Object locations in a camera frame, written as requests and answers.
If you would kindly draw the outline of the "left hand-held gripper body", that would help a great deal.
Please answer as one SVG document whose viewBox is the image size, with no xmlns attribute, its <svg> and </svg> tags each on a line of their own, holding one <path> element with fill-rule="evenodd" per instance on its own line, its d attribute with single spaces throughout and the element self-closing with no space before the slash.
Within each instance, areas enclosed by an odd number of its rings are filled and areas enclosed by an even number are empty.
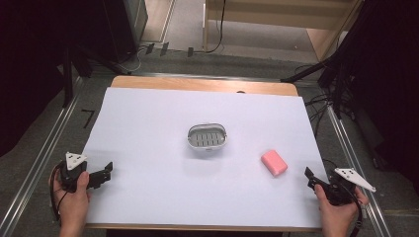
<svg viewBox="0 0 419 237">
<path fill-rule="evenodd" d="M 77 182 L 81 173 L 87 169 L 87 156 L 67 152 L 60 168 L 61 188 L 69 193 L 75 193 Z"/>
</svg>

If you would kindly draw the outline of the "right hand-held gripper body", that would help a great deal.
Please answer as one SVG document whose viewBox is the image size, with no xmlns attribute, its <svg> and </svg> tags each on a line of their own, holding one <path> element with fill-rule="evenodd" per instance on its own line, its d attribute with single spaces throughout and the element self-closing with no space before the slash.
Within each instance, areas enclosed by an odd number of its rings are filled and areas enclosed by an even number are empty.
<svg viewBox="0 0 419 237">
<path fill-rule="evenodd" d="M 335 168 L 329 176 L 329 184 L 324 188 L 324 191 L 332 205 L 343 205 L 353 201 L 356 186 L 373 193 L 377 191 L 353 168 Z"/>
</svg>

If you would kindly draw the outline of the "pink soap bar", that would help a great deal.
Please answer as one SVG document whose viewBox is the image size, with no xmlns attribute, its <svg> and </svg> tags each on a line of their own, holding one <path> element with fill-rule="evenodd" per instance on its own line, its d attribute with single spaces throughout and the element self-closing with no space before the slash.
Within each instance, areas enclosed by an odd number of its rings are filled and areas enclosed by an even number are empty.
<svg viewBox="0 0 419 237">
<path fill-rule="evenodd" d="M 274 177 L 288 169 L 288 164 L 276 150 L 269 150 L 261 156 L 261 161 Z"/>
</svg>

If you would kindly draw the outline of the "metal soap dish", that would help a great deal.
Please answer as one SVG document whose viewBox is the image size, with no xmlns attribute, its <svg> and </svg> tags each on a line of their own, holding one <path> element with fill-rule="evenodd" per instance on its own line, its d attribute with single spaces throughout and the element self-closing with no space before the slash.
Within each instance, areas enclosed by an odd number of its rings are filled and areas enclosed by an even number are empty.
<svg viewBox="0 0 419 237">
<path fill-rule="evenodd" d="M 226 144 L 227 133 L 219 123 L 196 124 L 189 129 L 187 141 L 197 151 L 213 151 Z"/>
</svg>

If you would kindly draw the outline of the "person's right hand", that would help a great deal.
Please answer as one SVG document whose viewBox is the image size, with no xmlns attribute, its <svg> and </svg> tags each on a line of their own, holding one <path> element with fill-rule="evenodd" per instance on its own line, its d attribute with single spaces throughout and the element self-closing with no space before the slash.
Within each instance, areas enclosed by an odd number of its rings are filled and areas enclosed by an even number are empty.
<svg viewBox="0 0 419 237">
<path fill-rule="evenodd" d="M 332 205 L 327 199 L 325 191 L 319 185 L 315 186 L 314 192 L 319 202 L 322 230 L 324 228 L 345 228 L 349 230 L 355 215 L 358 213 L 357 205 L 354 202 L 340 206 Z"/>
</svg>

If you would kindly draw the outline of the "person's left hand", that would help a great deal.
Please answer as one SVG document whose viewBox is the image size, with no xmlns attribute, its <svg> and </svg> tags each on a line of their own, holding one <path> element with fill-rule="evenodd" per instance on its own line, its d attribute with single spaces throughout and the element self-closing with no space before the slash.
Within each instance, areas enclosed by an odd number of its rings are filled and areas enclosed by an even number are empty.
<svg viewBox="0 0 419 237">
<path fill-rule="evenodd" d="M 52 206 L 59 214 L 60 228 L 62 225 L 85 226 L 90 196 L 87 194 L 89 173 L 80 174 L 75 193 L 68 193 L 61 188 L 59 181 L 60 166 L 56 165 L 49 177 Z"/>
</svg>

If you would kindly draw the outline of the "black metal stand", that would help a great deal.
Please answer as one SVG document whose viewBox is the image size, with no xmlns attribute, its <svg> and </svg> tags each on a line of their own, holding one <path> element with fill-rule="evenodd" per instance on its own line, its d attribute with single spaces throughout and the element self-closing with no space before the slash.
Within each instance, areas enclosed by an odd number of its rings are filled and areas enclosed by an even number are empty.
<svg viewBox="0 0 419 237">
<path fill-rule="evenodd" d="M 81 45 L 68 46 L 63 53 L 63 78 L 64 101 L 63 107 L 67 108 L 73 98 L 72 68 L 82 77 L 90 77 L 93 70 L 88 62 L 88 51 Z"/>
</svg>

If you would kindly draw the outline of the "black stand leg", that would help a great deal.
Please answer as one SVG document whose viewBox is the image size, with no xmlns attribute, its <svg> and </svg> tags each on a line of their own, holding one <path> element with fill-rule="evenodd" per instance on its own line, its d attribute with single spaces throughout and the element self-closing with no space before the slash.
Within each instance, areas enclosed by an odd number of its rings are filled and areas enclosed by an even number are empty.
<svg viewBox="0 0 419 237">
<path fill-rule="evenodd" d="M 300 79 L 302 79 L 302 78 L 304 78 L 304 77 L 306 77 L 306 76 L 308 76 L 308 75 L 310 75 L 314 72 L 319 71 L 320 69 L 326 68 L 329 64 L 332 63 L 333 60 L 334 60 L 334 56 L 330 56 L 330 57 L 324 59 L 323 61 L 320 61 L 320 62 L 310 66 L 307 69 L 304 69 L 303 71 L 297 73 L 296 75 L 293 75 L 293 76 L 288 77 L 288 78 L 281 79 L 281 82 L 282 83 L 294 83 L 294 82 L 296 82 L 296 81 L 298 81 L 298 80 L 300 80 Z"/>
</svg>

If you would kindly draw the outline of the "black curtain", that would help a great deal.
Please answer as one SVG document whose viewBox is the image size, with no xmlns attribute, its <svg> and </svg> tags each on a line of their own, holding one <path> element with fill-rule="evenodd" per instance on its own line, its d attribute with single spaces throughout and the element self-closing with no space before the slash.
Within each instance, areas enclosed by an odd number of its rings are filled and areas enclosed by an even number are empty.
<svg viewBox="0 0 419 237">
<path fill-rule="evenodd" d="M 339 55 L 375 158 L 419 195 L 419 0 L 364 0 Z"/>
<path fill-rule="evenodd" d="M 0 157 L 63 89 L 63 53 L 82 46 L 98 0 L 0 0 Z"/>
</svg>

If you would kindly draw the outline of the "black cabinet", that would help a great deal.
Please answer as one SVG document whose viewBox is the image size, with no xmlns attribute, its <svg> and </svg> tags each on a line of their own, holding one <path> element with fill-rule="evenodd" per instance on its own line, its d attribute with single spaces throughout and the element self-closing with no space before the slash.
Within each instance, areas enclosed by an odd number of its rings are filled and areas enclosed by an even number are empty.
<svg viewBox="0 0 419 237">
<path fill-rule="evenodd" d="M 139 48 L 148 20 L 145 0 L 102 0 L 107 33 L 108 57 L 113 62 L 129 59 Z"/>
</svg>

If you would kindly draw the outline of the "light wooden furniture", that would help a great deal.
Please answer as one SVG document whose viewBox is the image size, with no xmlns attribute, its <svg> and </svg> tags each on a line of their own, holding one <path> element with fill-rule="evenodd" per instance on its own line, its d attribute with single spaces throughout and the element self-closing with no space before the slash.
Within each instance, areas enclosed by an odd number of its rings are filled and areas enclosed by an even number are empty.
<svg viewBox="0 0 419 237">
<path fill-rule="evenodd" d="M 363 0 L 206 0 L 203 49 L 208 48 L 209 20 L 306 29 L 318 60 L 325 59 L 357 19 Z"/>
</svg>

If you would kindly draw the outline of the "metal floor rail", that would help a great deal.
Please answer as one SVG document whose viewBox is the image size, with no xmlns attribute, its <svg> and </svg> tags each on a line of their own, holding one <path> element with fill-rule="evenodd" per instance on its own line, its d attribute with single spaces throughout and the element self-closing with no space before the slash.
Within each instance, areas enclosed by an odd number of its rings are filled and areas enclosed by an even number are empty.
<svg viewBox="0 0 419 237">
<path fill-rule="evenodd" d="M 363 178 L 365 178 L 366 174 L 354 150 L 354 147 L 348 136 L 344 123 L 340 119 L 337 118 L 331 106 L 327 107 L 327 114 L 334 127 L 335 133 L 338 137 L 338 140 L 343 149 L 344 155 L 346 157 L 346 160 L 349 166 L 351 168 L 354 168 Z M 377 237 L 392 237 L 389 231 L 388 225 L 385 221 L 383 212 L 377 202 L 377 198 L 376 198 L 377 193 L 368 191 L 366 188 L 363 188 L 363 192 L 370 199 L 370 205 L 367 208 L 367 214 L 368 214 L 368 217 L 370 218 L 370 221 L 372 223 L 376 236 Z"/>
<path fill-rule="evenodd" d="M 41 178 L 41 175 L 48 163 L 51 154 L 60 139 L 60 136 L 68 123 L 76 104 L 78 103 L 81 90 L 85 86 L 85 80 L 82 77 L 78 77 L 75 80 L 72 89 L 74 90 L 73 98 L 70 100 L 66 108 L 60 111 L 52 129 L 50 130 L 45 142 L 42 145 L 40 152 L 38 153 L 29 173 L 27 174 L 24 182 L 21 184 L 18 192 L 13 198 L 9 208 L 0 223 L 0 237 L 11 237 L 14 229 L 19 222 L 21 215 L 23 214 L 37 184 Z"/>
</svg>

